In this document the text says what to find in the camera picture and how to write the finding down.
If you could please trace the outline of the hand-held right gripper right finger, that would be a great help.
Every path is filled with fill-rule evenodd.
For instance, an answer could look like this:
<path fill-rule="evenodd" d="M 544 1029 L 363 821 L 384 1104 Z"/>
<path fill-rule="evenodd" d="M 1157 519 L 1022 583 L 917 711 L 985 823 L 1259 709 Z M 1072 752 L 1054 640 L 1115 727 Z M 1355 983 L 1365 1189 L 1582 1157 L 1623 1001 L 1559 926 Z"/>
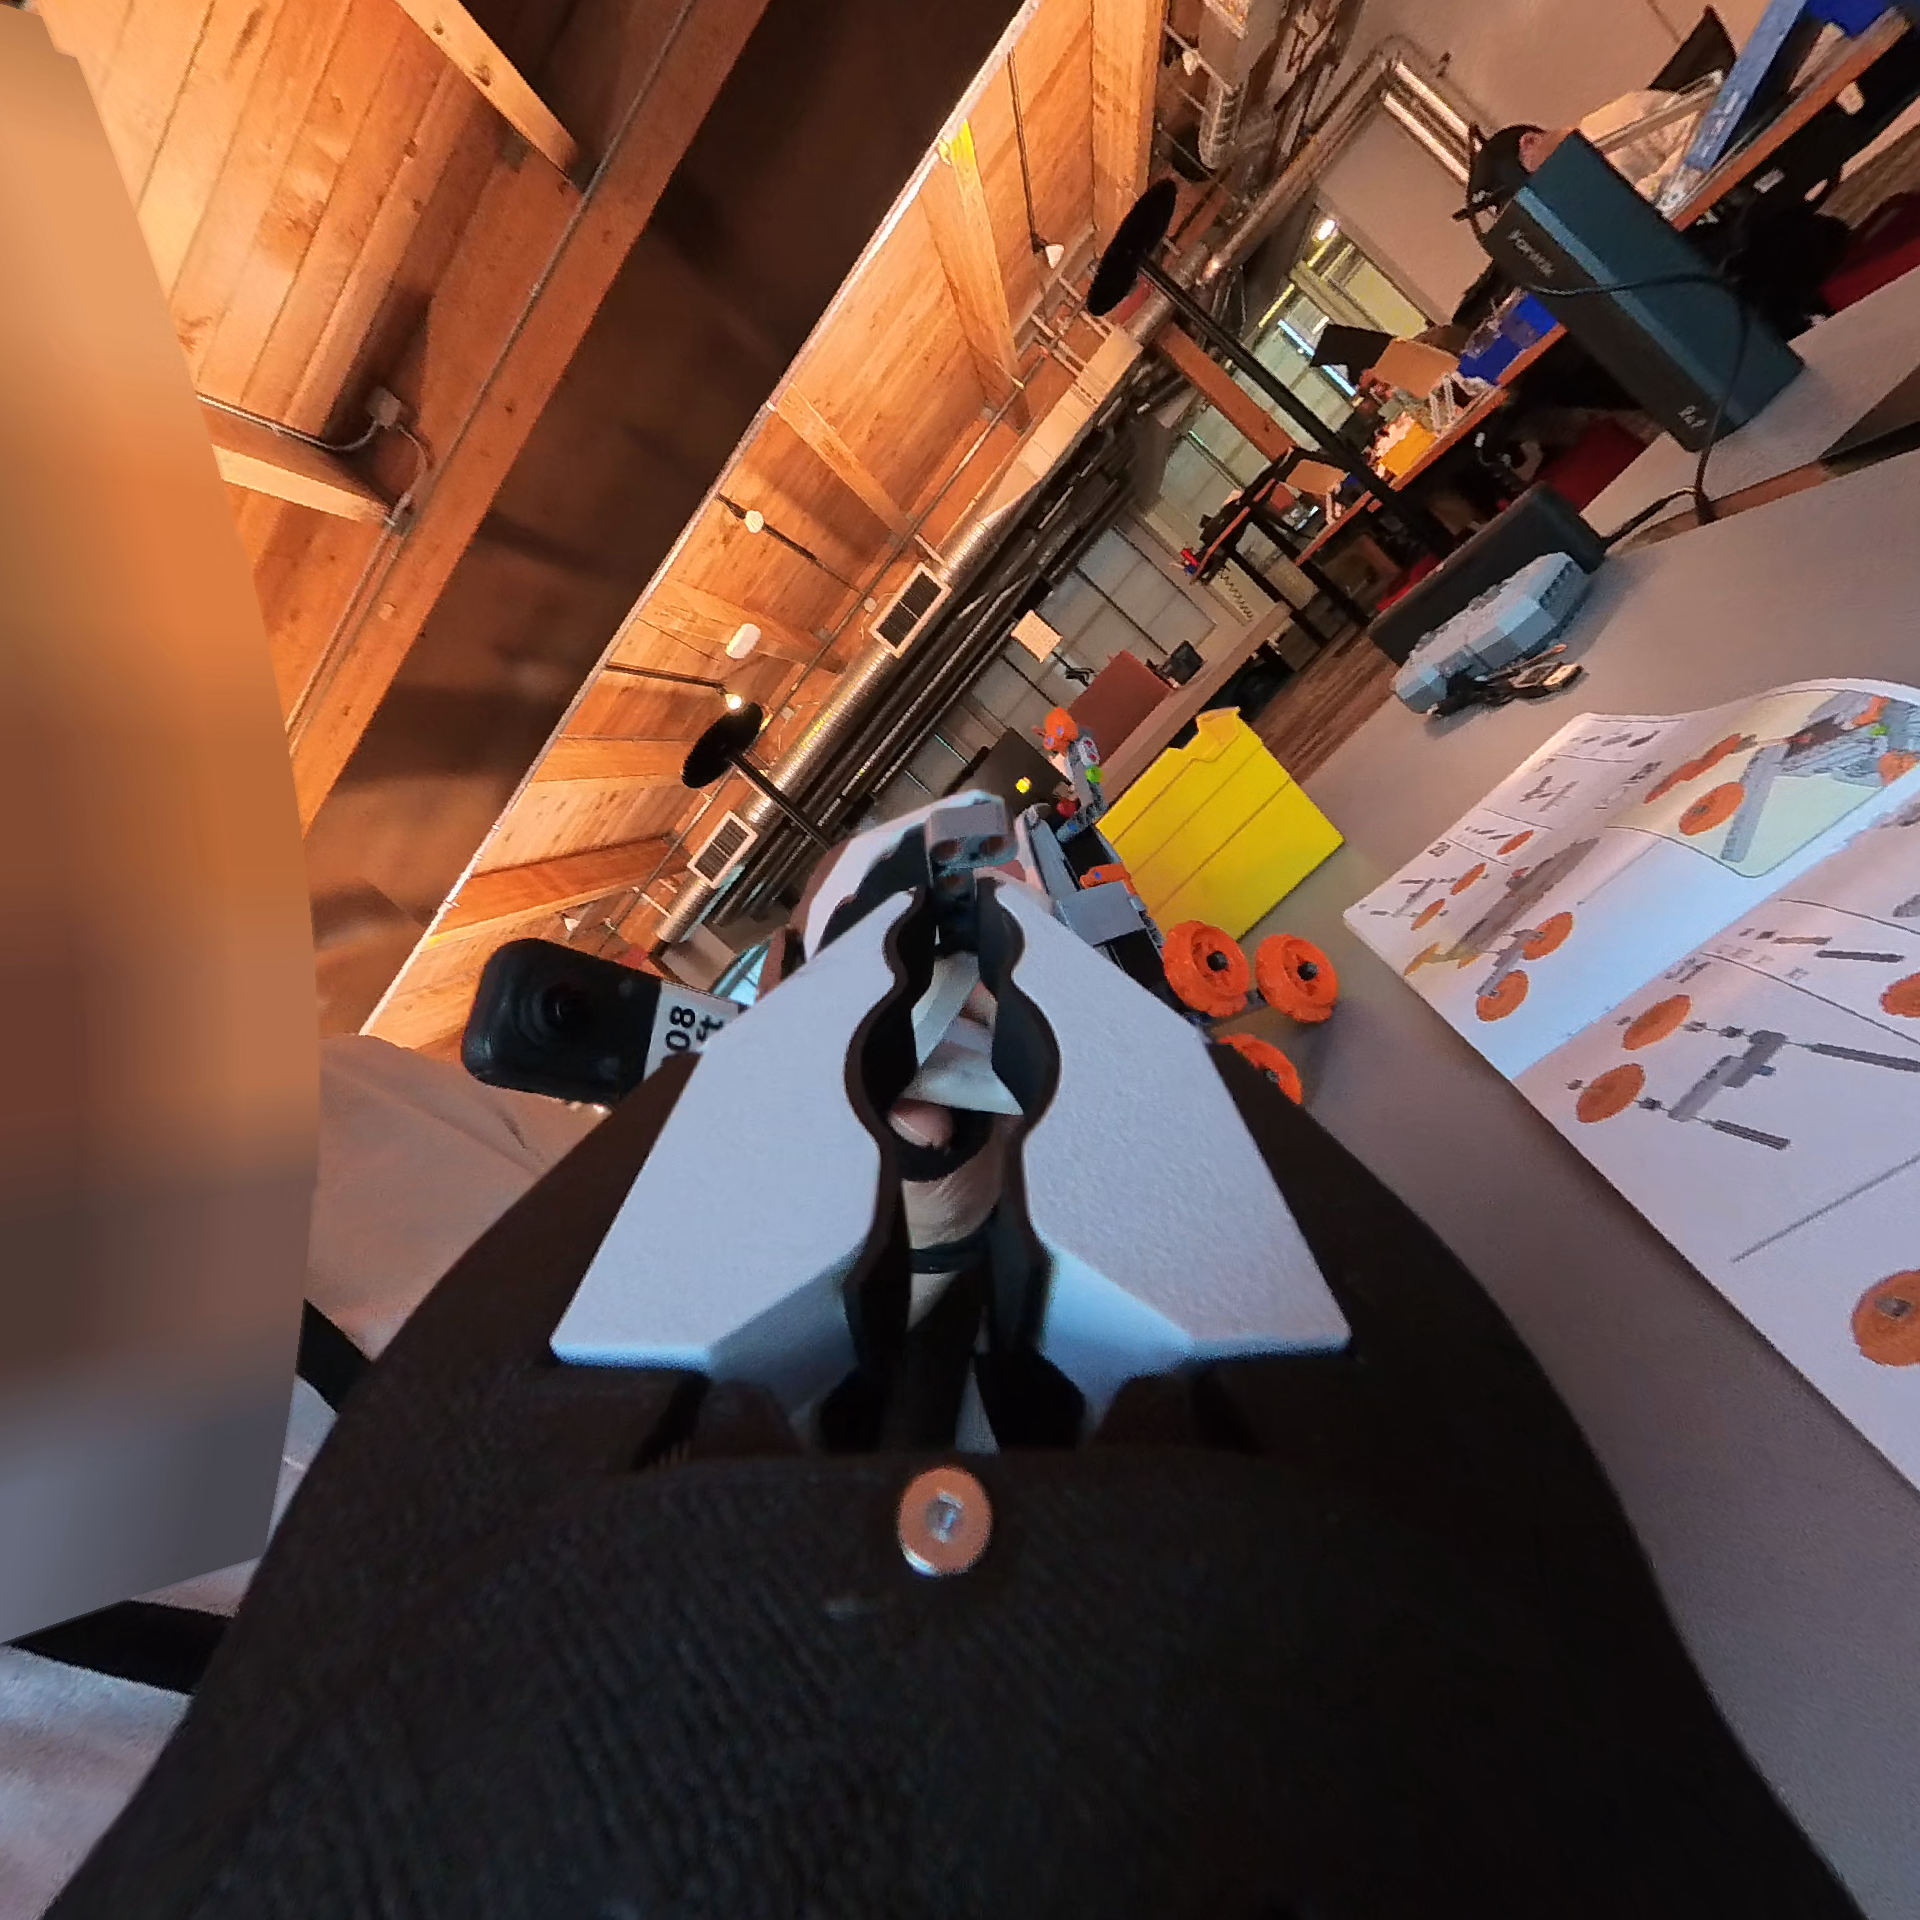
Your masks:
<path fill-rule="evenodd" d="M 1342 1353 L 1218 1047 L 1017 882 L 978 885 L 976 958 L 1017 1104 L 976 1351 L 994 1442 L 1067 1449 L 1136 1378 Z"/>

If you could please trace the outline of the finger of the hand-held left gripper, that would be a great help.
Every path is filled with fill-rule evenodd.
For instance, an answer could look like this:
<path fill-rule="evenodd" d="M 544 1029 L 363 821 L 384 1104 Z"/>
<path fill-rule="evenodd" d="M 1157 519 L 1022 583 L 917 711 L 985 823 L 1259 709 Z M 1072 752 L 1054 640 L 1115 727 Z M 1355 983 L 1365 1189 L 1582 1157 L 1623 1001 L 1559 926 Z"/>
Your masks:
<path fill-rule="evenodd" d="M 853 834 L 843 846 L 823 855 L 811 875 L 811 896 L 805 905 L 805 960 L 818 958 L 830 935 L 830 923 L 839 917 L 848 901 L 855 903 L 855 914 L 866 907 L 896 896 L 921 889 L 933 914 L 930 951 L 944 953 L 949 946 L 942 933 L 942 864 L 935 848 L 942 839 L 951 839 L 946 816 L 953 814 L 960 795 L 944 800 L 928 800 L 921 807 L 878 823 L 864 832 Z"/>

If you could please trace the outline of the person's left hand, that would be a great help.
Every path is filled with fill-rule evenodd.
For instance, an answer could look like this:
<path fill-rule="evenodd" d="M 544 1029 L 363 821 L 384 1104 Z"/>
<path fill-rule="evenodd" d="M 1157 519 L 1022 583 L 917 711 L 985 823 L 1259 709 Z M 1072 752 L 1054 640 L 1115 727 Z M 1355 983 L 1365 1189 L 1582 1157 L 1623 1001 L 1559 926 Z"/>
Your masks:
<path fill-rule="evenodd" d="M 967 1239 L 992 1216 L 1003 1179 L 1001 1115 L 901 1097 L 887 1115 L 898 1138 L 903 1216 L 917 1250 Z"/>

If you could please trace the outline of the black television screen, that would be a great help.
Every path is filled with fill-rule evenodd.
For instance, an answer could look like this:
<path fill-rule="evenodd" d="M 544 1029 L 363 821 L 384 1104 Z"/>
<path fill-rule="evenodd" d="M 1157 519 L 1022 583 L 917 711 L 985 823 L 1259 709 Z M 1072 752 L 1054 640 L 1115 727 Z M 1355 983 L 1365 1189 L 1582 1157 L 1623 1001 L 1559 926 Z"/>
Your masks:
<path fill-rule="evenodd" d="M 1006 729 L 983 754 L 974 757 L 951 782 L 951 795 L 969 791 L 994 793 L 1008 825 L 1031 807 L 1049 807 L 1070 789 L 1070 777 L 1040 750 L 1029 731 Z"/>

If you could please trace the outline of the black pole with disc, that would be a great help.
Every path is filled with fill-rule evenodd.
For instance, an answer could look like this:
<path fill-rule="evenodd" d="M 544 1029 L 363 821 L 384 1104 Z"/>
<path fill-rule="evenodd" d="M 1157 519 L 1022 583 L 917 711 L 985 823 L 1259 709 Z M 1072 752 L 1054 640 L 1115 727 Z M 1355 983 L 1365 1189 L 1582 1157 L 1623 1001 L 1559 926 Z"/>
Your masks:
<path fill-rule="evenodd" d="M 1273 462 L 1287 450 L 1351 475 L 1378 512 L 1401 528 L 1422 551 L 1445 560 L 1456 537 L 1415 498 L 1390 487 L 1326 421 L 1289 391 L 1257 354 L 1216 325 L 1161 267 L 1161 240 L 1177 206 L 1177 183 L 1150 185 L 1125 215 L 1106 245 L 1088 288 L 1088 313 L 1104 318 L 1141 281 L 1168 304 L 1170 320 L 1159 329 L 1163 357 L 1230 418 L 1250 443 Z"/>
<path fill-rule="evenodd" d="M 706 731 L 690 745 L 683 766 L 681 784 L 699 791 L 722 782 L 727 775 L 741 775 L 752 784 L 770 807 L 798 827 L 816 848 L 832 846 L 827 832 L 814 823 L 805 809 L 757 763 L 752 747 L 766 725 L 766 711 L 759 704 L 736 704 L 727 709 Z"/>

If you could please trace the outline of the person in white shirt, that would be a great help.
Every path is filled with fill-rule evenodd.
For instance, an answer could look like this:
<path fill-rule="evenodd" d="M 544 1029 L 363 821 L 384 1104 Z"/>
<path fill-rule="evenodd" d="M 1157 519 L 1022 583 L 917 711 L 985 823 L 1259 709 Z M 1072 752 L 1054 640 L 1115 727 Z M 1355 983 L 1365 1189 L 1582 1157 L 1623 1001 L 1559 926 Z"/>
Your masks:
<path fill-rule="evenodd" d="M 320 1177 L 277 1527 L 350 1390 L 457 1257 L 601 1120 L 370 1038 L 320 1045 Z M 2 1915 L 43 1915 L 165 1749 L 256 1559 L 2 1650 Z"/>

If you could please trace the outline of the grey orange toy rover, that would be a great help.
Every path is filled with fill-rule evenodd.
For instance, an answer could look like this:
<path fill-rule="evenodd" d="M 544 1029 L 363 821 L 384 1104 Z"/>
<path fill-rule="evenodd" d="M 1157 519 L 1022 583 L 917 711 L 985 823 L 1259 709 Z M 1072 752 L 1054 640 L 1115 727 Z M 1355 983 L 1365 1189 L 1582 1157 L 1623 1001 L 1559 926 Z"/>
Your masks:
<path fill-rule="evenodd" d="M 1248 1031 L 1223 1033 L 1221 1026 L 1241 1017 L 1253 999 L 1296 1024 L 1330 1019 L 1337 1008 L 1335 965 L 1321 946 L 1294 933 L 1273 933 L 1257 949 L 1246 949 L 1243 935 L 1232 937 L 1202 921 L 1159 928 L 1097 830 L 1113 798 L 1095 741 L 1079 734 L 1067 709 L 1056 706 L 1042 722 L 1040 745 L 1070 777 L 1072 791 L 1019 816 L 1017 859 L 1054 917 L 1205 1038 L 1223 1040 L 1303 1102 L 1303 1079 L 1280 1045 Z"/>

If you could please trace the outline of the yellow storage bin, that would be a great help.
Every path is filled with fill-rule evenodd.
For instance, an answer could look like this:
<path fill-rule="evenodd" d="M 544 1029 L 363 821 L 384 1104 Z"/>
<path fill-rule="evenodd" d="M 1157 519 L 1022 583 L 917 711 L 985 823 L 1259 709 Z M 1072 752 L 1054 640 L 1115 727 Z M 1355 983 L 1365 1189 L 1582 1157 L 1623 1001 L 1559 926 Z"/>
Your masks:
<path fill-rule="evenodd" d="M 1099 818 L 1099 834 L 1127 871 L 1145 914 L 1170 928 L 1179 921 L 1211 921 L 1227 928 L 1237 917 L 1225 898 L 1248 880 L 1230 880 L 1237 862 L 1250 862 L 1257 882 L 1273 855 L 1264 843 L 1289 827 L 1257 827 L 1269 809 L 1291 809 L 1298 793 L 1262 736 L 1237 709 L 1209 709 L 1193 722 L 1191 741 L 1166 747 Z"/>
<path fill-rule="evenodd" d="M 1202 921 L 1241 937 L 1342 846 L 1330 818 L 1262 747 L 1223 777 L 1182 775 L 1152 814 L 1168 834 L 1136 878 L 1161 928 Z"/>

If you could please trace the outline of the open instruction booklet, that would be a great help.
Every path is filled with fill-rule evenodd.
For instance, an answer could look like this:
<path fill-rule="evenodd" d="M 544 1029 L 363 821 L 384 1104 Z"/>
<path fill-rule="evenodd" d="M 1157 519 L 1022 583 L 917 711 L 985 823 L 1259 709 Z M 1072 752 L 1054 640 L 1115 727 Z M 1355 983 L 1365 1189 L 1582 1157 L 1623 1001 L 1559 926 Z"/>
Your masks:
<path fill-rule="evenodd" d="M 1390 965 L 1915 1483 L 1918 695 L 1568 720 L 1353 903 Z"/>

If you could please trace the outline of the grey toy controller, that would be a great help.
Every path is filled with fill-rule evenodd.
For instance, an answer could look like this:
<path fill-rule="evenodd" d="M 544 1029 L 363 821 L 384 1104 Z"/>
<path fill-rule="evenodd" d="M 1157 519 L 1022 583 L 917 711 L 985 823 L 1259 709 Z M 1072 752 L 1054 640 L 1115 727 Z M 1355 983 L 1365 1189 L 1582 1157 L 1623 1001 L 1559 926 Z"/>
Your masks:
<path fill-rule="evenodd" d="M 1394 697 L 1415 713 L 1438 713 L 1458 690 L 1536 658 L 1584 603 L 1591 583 L 1568 553 L 1529 560 L 1413 647 L 1392 681 Z"/>

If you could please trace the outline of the black power adapter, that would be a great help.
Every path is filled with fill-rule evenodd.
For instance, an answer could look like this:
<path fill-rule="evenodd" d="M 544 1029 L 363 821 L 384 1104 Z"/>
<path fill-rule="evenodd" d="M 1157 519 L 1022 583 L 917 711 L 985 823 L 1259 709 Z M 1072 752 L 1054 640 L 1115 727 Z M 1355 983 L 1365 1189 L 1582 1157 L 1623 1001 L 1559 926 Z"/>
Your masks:
<path fill-rule="evenodd" d="M 1534 485 L 1390 608 L 1381 608 L 1367 640 L 1383 658 L 1403 665 L 1467 603 L 1547 555 L 1566 555 L 1593 574 L 1607 560 L 1607 542 L 1575 503 L 1550 485 Z"/>

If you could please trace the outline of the wooden workbench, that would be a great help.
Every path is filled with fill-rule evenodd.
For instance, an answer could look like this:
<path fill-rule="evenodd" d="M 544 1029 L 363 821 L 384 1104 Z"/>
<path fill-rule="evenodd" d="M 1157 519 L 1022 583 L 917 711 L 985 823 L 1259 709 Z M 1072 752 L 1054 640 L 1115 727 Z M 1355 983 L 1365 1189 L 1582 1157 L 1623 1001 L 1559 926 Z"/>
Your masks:
<path fill-rule="evenodd" d="M 1776 210 L 1808 203 L 1817 210 L 1835 190 L 1845 167 L 1879 139 L 1915 101 L 1915 5 L 1799 5 L 1792 32 L 1774 50 L 1776 59 L 1765 75 L 1744 80 L 1744 53 L 1760 43 L 1753 39 L 1739 59 L 1728 59 L 1726 78 L 1710 103 L 1701 105 L 1694 121 L 1685 123 L 1678 103 L 1659 112 L 1641 114 L 1641 121 L 1662 121 L 1653 130 L 1634 133 L 1630 121 L 1605 137 L 1589 133 L 1586 139 L 1653 203 L 1673 229 L 1698 229 L 1696 242 L 1717 261 L 1739 261 L 1749 249 L 1744 233 L 1755 233 Z M 1687 130 L 1685 144 L 1673 144 L 1664 167 L 1653 174 L 1632 176 L 1625 169 L 1630 151 L 1671 130 Z M 1474 448 L 1477 457 L 1493 446 L 1488 434 L 1495 425 L 1518 425 L 1522 405 L 1534 411 L 1545 407 L 1541 389 L 1545 375 L 1536 377 L 1536 363 L 1550 373 L 1568 373 L 1570 361 L 1559 352 L 1561 327 L 1547 325 L 1547 311 L 1534 295 L 1504 290 L 1504 304 L 1490 306 L 1490 315 L 1504 325 L 1506 318 L 1527 309 L 1527 315 L 1543 325 L 1536 338 L 1502 361 L 1499 379 L 1481 382 L 1481 393 L 1467 411 L 1458 414 L 1447 432 L 1424 446 L 1403 480 L 1415 482 L 1438 471 L 1456 448 Z M 1239 539 L 1248 528 L 1278 544 L 1285 533 L 1285 514 L 1294 505 L 1291 482 L 1307 478 L 1305 457 L 1287 455 L 1262 469 L 1255 482 L 1232 494 L 1221 510 L 1202 521 L 1195 551 L 1184 549 L 1184 562 L 1195 578 L 1209 581 L 1218 567 L 1241 562 Z"/>

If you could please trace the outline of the red storage bin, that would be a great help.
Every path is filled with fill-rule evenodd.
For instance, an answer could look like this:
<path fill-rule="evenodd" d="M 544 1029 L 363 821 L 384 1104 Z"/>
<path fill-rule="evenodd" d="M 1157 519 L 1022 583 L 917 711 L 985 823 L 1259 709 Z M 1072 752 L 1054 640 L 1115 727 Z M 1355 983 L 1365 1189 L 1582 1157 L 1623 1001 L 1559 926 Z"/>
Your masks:
<path fill-rule="evenodd" d="M 1646 450 L 1648 441 L 1623 416 L 1593 416 L 1570 446 L 1543 457 L 1529 480 L 1559 494 L 1573 510 L 1584 512 Z"/>

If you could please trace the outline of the dark green tall box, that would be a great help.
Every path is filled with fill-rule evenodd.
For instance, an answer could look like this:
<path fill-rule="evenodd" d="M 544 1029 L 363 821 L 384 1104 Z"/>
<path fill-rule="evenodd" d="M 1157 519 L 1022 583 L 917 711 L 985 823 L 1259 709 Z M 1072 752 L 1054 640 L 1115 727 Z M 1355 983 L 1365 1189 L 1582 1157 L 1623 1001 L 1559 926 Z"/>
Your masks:
<path fill-rule="evenodd" d="M 1584 135 L 1552 146 L 1479 242 L 1687 450 L 1751 423 L 1806 370 Z"/>

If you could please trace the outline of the silver ventilation duct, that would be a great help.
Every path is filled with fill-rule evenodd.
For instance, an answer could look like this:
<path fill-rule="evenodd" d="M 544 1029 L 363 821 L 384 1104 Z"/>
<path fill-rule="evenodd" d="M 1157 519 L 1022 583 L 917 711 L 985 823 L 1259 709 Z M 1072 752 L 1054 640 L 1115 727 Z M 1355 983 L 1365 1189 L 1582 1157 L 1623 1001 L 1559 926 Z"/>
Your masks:
<path fill-rule="evenodd" d="M 1218 286 L 1248 242 L 1227 231 L 1211 251 L 1191 247 L 1170 277 L 1216 318 Z M 1159 331 L 1168 304 L 1145 281 L 1109 318 L 1070 386 L 1022 439 L 992 496 L 944 549 L 951 597 L 926 631 L 889 656 L 873 640 L 834 683 L 807 731 L 763 768 L 830 841 L 898 777 L 923 738 L 1003 651 L 1019 617 L 1038 608 L 1120 514 L 1134 482 L 1138 421 L 1161 398 Z M 763 907 L 809 839 L 754 789 L 738 809 L 759 843 L 725 887 L 688 875 L 651 937 L 651 953 L 681 946 L 715 910 Z"/>

